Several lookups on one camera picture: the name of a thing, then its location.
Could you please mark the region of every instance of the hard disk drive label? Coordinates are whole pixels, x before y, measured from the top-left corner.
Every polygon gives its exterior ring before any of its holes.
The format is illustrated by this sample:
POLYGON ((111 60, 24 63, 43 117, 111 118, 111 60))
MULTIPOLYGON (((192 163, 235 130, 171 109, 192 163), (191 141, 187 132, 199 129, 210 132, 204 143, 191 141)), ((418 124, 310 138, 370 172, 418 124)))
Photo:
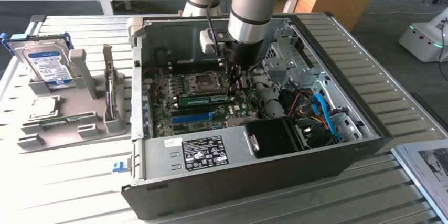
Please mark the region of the hard disk drive label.
POLYGON ((60 85, 72 81, 68 68, 60 63, 63 57, 59 52, 36 52, 28 54, 28 57, 44 82, 60 85))
POLYGON ((230 163, 222 136, 183 141, 183 151, 188 171, 230 163))

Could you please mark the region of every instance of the white cable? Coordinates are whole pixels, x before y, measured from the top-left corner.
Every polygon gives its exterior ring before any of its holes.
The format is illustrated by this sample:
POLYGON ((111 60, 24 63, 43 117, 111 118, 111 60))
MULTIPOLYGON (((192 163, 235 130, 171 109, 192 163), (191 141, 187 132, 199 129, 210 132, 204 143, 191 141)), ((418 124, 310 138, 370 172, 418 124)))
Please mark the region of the white cable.
POLYGON ((408 14, 436 14, 436 13, 440 13, 443 12, 442 10, 436 11, 436 12, 432 12, 432 13, 414 13, 414 12, 402 12, 402 11, 398 11, 398 12, 391 12, 391 13, 370 13, 370 14, 375 14, 375 15, 390 15, 390 14, 395 14, 395 13, 408 13, 408 14))

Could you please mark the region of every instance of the floor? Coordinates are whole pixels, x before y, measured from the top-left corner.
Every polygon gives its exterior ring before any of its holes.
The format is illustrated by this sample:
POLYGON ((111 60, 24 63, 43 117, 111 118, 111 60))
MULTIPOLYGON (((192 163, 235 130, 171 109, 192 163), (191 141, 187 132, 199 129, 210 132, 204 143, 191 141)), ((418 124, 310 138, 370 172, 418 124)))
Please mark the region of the floor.
MULTIPOLYGON (((440 75, 438 63, 420 62, 398 43, 410 24, 430 21, 436 14, 370 14, 398 10, 436 12, 446 9, 447 3, 447 0, 439 5, 434 5, 431 0, 427 0, 426 4, 422 4, 422 0, 372 0, 352 33, 404 88, 422 96, 448 122, 448 81, 440 75)), ((148 6, 138 6, 136 12, 147 13, 150 9, 148 6)), ((0 33, 23 33, 34 14, 102 15, 103 13, 96 2, 59 2, 58 5, 55 2, 0 2, 0 33)), ((10 53, 0 47, 0 76, 10 58, 10 53)), ((448 73, 448 63, 443 63, 443 68, 448 73)))

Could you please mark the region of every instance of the metal rail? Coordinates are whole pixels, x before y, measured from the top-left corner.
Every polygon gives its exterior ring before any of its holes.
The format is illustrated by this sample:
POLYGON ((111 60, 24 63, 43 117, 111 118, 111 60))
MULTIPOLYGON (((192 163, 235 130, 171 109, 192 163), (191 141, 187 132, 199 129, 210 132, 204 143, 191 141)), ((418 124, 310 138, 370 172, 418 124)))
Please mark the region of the metal rail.
MULTIPOLYGON (((147 223, 440 223, 390 149, 400 143, 447 138, 447 132, 339 22, 323 13, 299 17, 396 138, 335 178, 147 223)), ((87 51, 92 75, 103 73, 103 43, 111 44, 115 65, 131 87, 127 18, 50 16, 32 25, 31 33, 70 32, 75 47, 87 51)), ((19 65, 11 71, 2 83, 8 89, 0 104, 0 136, 18 116, 15 111, 31 99, 27 70, 19 65)), ((131 100, 126 107, 130 121, 131 100)), ((11 141, 0 141, 0 160, 14 164, 2 171, 4 223, 143 223, 119 193, 130 174, 110 174, 114 162, 131 154, 128 140, 22 155, 15 148, 11 141)))

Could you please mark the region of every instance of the green circuit board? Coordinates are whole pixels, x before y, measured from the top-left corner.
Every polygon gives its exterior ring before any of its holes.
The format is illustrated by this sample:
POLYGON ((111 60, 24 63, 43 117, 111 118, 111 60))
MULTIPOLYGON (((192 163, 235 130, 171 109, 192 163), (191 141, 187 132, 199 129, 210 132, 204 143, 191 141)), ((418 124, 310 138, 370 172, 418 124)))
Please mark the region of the green circuit board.
POLYGON ((144 79, 151 96, 155 137, 216 130, 258 119, 258 111, 251 107, 244 91, 238 91, 235 96, 226 95, 228 83, 224 72, 207 72, 206 77, 202 77, 202 74, 195 75, 198 83, 202 82, 202 78, 214 78, 214 85, 204 81, 204 85, 198 87, 188 80, 195 78, 191 74, 172 75, 164 72, 162 78, 162 74, 154 71, 144 79), (174 113, 190 111, 192 115, 174 116, 174 113), (190 116, 203 116, 203 119, 184 122, 190 116))

